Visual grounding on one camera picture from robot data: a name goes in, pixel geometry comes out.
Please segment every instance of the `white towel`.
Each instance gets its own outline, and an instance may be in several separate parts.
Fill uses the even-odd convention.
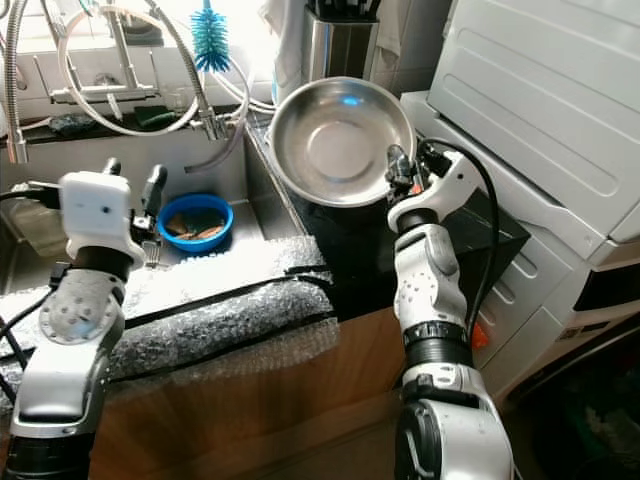
[[[280,38],[275,58],[276,101],[281,103],[302,84],[302,27],[304,0],[266,0],[260,16]]]
[[[378,9],[380,27],[376,45],[383,50],[400,57],[402,50],[401,33],[404,25],[400,25],[401,0],[382,0]]]

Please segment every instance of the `black countertop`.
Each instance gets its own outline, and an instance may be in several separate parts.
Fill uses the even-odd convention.
[[[267,126],[264,121],[258,121],[248,128],[265,160],[271,156],[264,140]],[[333,274],[334,287],[327,293],[339,319],[348,320],[391,306],[396,289],[393,264],[396,234],[387,225],[386,200],[359,208],[325,207],[303,199],[279,183],[300,223],[316,238]],[[469,304],[475,298],[489,255],[490,213],[489,200],[477,191],[464,207],[443,222],[460,263],[460,288]],[[501,210],[500,242],[492,283],[528,238],[528,232]]]

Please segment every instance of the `metal bowl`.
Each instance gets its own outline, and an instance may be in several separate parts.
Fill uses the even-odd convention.
[[[400,102],[373,83],[349,77],[298,89],[271,124],[276,173],[298,195],[331,207],[359,207],[384,197],[392,144],[415,156],[415,134]]]

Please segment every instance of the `bubble wrap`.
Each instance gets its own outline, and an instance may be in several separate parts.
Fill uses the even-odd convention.
[[[290,268],[323,265],[313,237],[247,242],[229,253],[192,258],[166,270],[133,272],[123,311],[125,318],[132,318],[280,278]],[[330,280],[327,273],[314,275]],[[35,289],[0,297],[0,312],[11,318],[45,292],[46,289]],[[117,381],[144,377],[123,382],[118,386],[122,391],[127,386],[136,388],[136,384],[148,388],[154,382],[166,382],[167,378],[198,379],[219,376],[220,372],[240,374],[305,361],[309,355],[317,355],[336,344],[338,327],[332,312],[331,303],[317,285],[295,279],[268,283],[242,295],[125,331],[112,354],[113,378]],[[13,330],[23,348],[33,347],[38,339],[37,318],[36,312]],[[293,334],[281,335],[279,340],[250,347],[238,357],[230,354],[207,361],[235,345],[243,346],[249,340],[262,340],[311,321],[321,322],[316,328],[297,328]],[[0,356],[10,353],[3,342]],[[187,370],[170,373],[181,369]],[[0,360],[0,370],[9,383],[19,384],[22,372],[17,363]],[[8,401],[2,398],[0,415],[9,411]]]

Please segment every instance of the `blue bowl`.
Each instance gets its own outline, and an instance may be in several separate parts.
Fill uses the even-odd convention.
[[[171,235],[165,228],[165,224],[180,212],[196,208],[212,208],[224,218],[224,228],[216,235],[204,240],[182,240]],[[158,231],[167,241],[176,248],[190,253],[204,253],[217,247],[229,234],[233,224],[233,210],[231,205],[215,195],[194,193],[176,198],[165,205],[158,215]]]

